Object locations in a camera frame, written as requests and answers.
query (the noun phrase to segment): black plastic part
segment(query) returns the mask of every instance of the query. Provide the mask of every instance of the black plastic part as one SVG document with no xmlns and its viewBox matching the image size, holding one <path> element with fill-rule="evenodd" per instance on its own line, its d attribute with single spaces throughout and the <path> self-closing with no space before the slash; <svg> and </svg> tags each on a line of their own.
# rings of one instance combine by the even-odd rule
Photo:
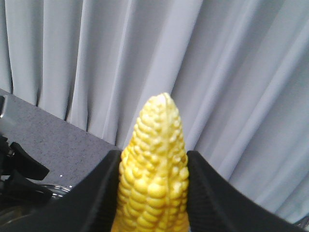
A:
<svg viewBox="0 0 309 232">
<path fill-rule="evenodd" d="M 63 198 L 1 232 L 110 232 L 116 213 L 121 151 L 103 161 Z"/>
<path fill-rule="evenodd" d="M 8 138 L 0 136 L 0 154 L 3 156 L 6 156 L 10 151 L 10 147 L 7 140 Z"/>
<path fill-rule="evenodd" d="M 8 199 L 31 204 L 47 203 L 53 192 L 40 185 L 34 184 L 14 170 L 12 175 L 4 182 L 4 191 L 0 199 Z"/>
<path fill-rule="evenodd" d="M 238 192 L 197 151 L 188 158 L 192 232 L 304 232 Z"/>
<path fill-rule="evenodd" d="M 5 159 L 2 175 L 11 175 L 16 169 L 24 177 L 33 180 L 43 180 L 47 176 L 49 169 L 28 155 L 18 143 L 13 142 L 10 147 L 15 154 Z"/>
<path fill-rule="evenodd" d="M 2 115 L 2 113 L 3 113 L 4 102 L 5 102 L 5 97 L 0 96 L 0 115 Z"/>
</svg>

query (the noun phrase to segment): table surface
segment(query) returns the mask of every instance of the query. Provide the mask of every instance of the table surface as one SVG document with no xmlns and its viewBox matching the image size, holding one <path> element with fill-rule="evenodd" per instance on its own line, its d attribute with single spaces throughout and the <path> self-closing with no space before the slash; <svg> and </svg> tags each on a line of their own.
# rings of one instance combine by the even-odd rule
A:
<svg viewBox="0 0 309 232">
<path fill-rule="evenodd" d="M 50 172 L 38 183 L 72 188 L 86 177 L 109 150 L 108 142 L 0 89 L 16 107 L 14 126 L 2 132 Z"/>
</svg>

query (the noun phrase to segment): yellow corn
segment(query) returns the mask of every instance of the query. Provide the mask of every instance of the yellow corn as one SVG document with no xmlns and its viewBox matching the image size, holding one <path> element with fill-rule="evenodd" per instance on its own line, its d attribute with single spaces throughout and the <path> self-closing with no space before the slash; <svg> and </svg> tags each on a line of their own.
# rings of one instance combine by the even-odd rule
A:
<svg viewBox="0 0 309 232">
<path fill-rule="evenodd" d="M 121 159 L 112 232 L 188 232 L 188 158 L 169 94 L 144 105 Z"/>
</svg>

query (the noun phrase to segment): gray curtain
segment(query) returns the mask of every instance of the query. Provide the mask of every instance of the gray curtain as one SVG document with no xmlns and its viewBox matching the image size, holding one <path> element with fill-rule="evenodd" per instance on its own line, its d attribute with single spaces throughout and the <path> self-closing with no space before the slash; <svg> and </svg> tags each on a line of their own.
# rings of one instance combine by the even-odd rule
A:
<svg viewBox="0 0 309 232">
<path fill-rule="evenodd" d="M 169 92 L 187 149 L 309 213 L 309 1 L 0 0 L 0 41 L 0 88 L 120 148 Z"/>
</svg>

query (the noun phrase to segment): corn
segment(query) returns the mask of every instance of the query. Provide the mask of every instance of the corn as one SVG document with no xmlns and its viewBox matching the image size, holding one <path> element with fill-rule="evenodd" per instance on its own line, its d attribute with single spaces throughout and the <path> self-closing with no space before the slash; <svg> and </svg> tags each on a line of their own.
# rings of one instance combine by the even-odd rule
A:
<svg viewBox="0 0 309 232">
<path fill-rule="evenodd" d="M 121 159 L 112 232 L 188 232 L 188 158 L 169 94 L 144 105 Z"/>
</svg>

